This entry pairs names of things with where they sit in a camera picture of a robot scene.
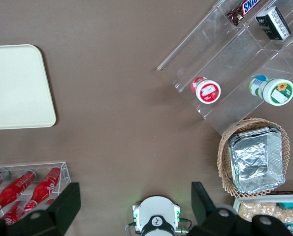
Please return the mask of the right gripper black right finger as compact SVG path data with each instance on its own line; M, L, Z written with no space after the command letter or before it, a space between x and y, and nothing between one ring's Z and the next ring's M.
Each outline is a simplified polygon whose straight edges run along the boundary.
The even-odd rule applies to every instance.
M224 207L216 207L201 182L191 184L191 204L198 223L189 236L290 236L277 218L256 215L246 221Z

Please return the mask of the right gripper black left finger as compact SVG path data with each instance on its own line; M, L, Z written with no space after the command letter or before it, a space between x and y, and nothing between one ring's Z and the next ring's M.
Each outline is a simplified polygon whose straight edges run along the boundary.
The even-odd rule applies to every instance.
M47 209L34 210L9 226L0 218L0 236L63 236L80 208L80 185L72 182Z

